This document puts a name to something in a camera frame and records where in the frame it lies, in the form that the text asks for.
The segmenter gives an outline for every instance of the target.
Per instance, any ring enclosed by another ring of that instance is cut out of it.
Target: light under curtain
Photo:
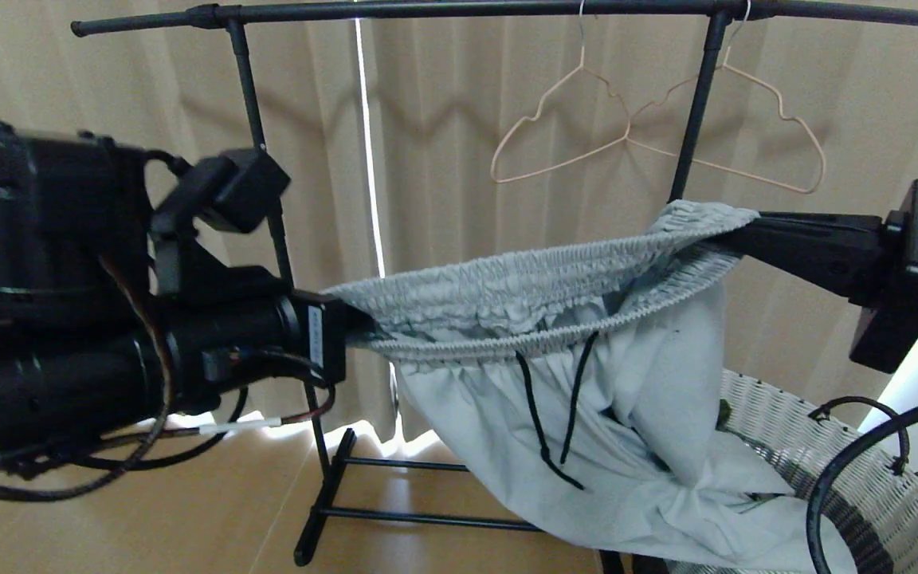
[[[187,159],[249,146],[224,33],[164,29],[80,42],[69,32],[72,19],[199,3],[0,2],[0,117],[37,130],[90,128]],[[615,81],[634,108],[695,73],[707,21],[587,16],[584,25],[587,63]],[[283,203],[299,287],[320,290],[379,275],[371,184],[387,273],[635,235],[663,206],[674,160],[640,149],[612,149],[505,186],[489,178],[500,136],[576,65],[576,18],[365,21],[361,32],[357,46],[354,22],[248,28],[269,151],[292,176]],[[687,199],[753,210],[885,214],[897,207],[918,178],[918,29],[773,18],[747,23],[733,46],[737,68],[779,86],[787,112],[809,121],[826,147],[827,178],[819,192],[802,197],[693,167]],[[358,48],[367,77],[370,174]],[[691,95],[684,88],[638,117],[635,137],[677,148]],[[696,156],[806,185],[815,154],[797,127],[776,120],[773,103],[746,81],[719,73]],[[617,105],[580,77],[513,139],[500,173],[558,163],[623,130]],[[150,176],[157,199],[171,181],[157,171]],[[266,229],[250,236],[202,231],[203,243],[223,261],[274,269]],[[879,395],[886,375],[846,357],[856,308],[749,259],[726,286],[726,367],[814,403]],[[325,428],[363,419],[387,440],[397,414],[387,364],[369,352],[351,353],[350,378],[339,386]],[[255,384],[251,397],[266,415],[305,406],[295,381]],[[405,400],[398,410],[407,438],[426,431]],[[850,422],[859,414],[838,411]]]

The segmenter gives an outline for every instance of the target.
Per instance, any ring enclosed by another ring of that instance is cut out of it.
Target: white wicker basket
[[[859,433],[838,419],[808,417],[815,404],[745,375],[724,372],[721,396],[732,405],[728,428],[751,444],[808,498],[820,471]],[[849,545],[860,573],[918,574],[918,473],[890,471],[892,455],[874,447],[838,477],[824,513]],[[673,574],[734,572],[668,563]]]

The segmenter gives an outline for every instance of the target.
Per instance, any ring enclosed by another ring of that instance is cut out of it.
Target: curtain fold
[[[371,113],[381,119],[373,142],[385,182],[379,201],[387,272],[634,235],[663,206],[675,159],[633,146],[512,184],[489,178],[500,138],[579,61],[578,18],[363,26]],[[608,77],[630,110],[640,108],[695,75],[706,26],[707,18],[695,16],[586,16],[587,68]],[[801,196],[693,164],[687,199],[878,215],[899,206],[918,178],[918,29],[801,18],[747,22],[732,63],[781,88],[786,113],[808,121],[823,142],[827,177],[818,193]],[[640,114],[634,138],[677,151],[691,98],[689,85]],[[718,73],[696,157],[809,185],[816,152],[801,128],[777,120],[775,106],[768,92]],[[571,159],[624,128],[617,101],[579,75],[545,103],[539,121],[513,136],[498,175]],[[750,259],[726,284],[726,367],[816,403],[879,395],[888,377],[848,361],[856,308]],[[405,400],[401,408],[407,437],[426,429]],[[860,418],[856,408],[839,414]]]
[[[184,10],[195,0],[0,2],[0,119],[18,128],[159,147],[190,161],[251,145],[236,61],[221,30],[160,29],[74,37],[73,19]],[[248,26],[251,61],[269,152],[292,177],[283,197],[296,286],[306,290],[376,275],[352,22]],[[149,173],[157,201],[174,185]],[[201,243],[226,264],[276,272],[266,225],[250,235],[204,225]],[[385,360],[351,352],[329,428],[367,419],[394,429]],[[251,408],[306,411],[299,382],[254,384]],[[226,400],[221,418],[233,400]]]

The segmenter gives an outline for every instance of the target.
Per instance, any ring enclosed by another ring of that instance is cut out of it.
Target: black metal clothes rack
[[[696,79],[692,104],[686,120],[685,133],[679,150],[678,164],[668,201],[681,199],[689,179],[696,142],[703,124],[707,100],[717,69],[718,53],[724,42],[725,30],[730,23],[743,19],[749,7],[750,21],[791,16],[792,18],[841,19],[854,22],[879,22],[890,25],[918,26],[918,10],[902,10],[880,6],[839,4],[806,0],[368,0],[335,1],[303,4],[271,4],[240,6],[204,4],[182,12],[146,14],[109,18],[99,21],[73,22],[70,29],[78,37],[95,33],[125,32],[133,29],[176,28],[193,26],[199,29],[225,29],[232,41],[233,54],[239,69],[241,90],[247,110],[247,120],[253,145],[266,149],[265,128],[257,103],[257,92],[250,66],[250,50],[247,44],[245,25],[255,22],[315,22],[335,21],[352,18],[476,18],[477,16],[532,16],[532,15],[576,15],[583,14],[693,14],[709,18],[707,37],[704,40],[704,54],[700,59],[700,70]],[[292,267],[288,260],[285,243],[285,228],[281,205],[274,207],[267,218],[269,232],[277,255],[278,273],[292,286]],[[314,387],[304,384],[307,404],[311,410],[317,408]],[[310,508],[310,516],[300,540],[296,544],[294,558],[298,566],[305,566],[313,559],[320,541],[324,523],[328,517],[382,520],[452,526],[472,526],[502,530],[539,531],[532,524],[477,517],[434,515],[433,513],[396,513],[377,509],[343,508],[335,505],[335,495],[342,483],[349,465],[390,466],[390,468],[420,469],[427,471],[465,472],[466,466],[440,464],[440,462],[390,461],[382,458],[354,457],[353,446],[356,434],[347,429],[339,444],[335,457],[329,460],[328,447],[324,442],[324,430],[320,420],[313,421],[314,440],[321,471],[324,473],[320,493]],[[635,570],[655,571],[660,569],[660,560],[649,560],[640,556]],[[622,572],[622,561],[618,553],[601,551],[601,562],[605,573]]]

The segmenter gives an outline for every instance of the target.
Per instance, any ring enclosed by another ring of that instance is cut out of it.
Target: black basket handle
[[[873,399],[867,399],[864,396],[839,396],[837,399],[828,400],[827,403],[823,403],[822,406],[814,408],[809,414],[809,417],[819,424],[821,421],[826,421],[831,415],[831,408],[835,408],[838,404],[845,403],[863,403],[869,404],[871,407],[876,408],[881,413],[888,415],[890,418],[897,418],[899,414],[893,408],[886,406],[884,403],[878,403],[878,401]],[[904,466],[908,465],[908,429],[899,429],[899,455],[895,457],[895,462],[892,462],[892,465],[888,466],[895,476],[901,476],[904,472]]]

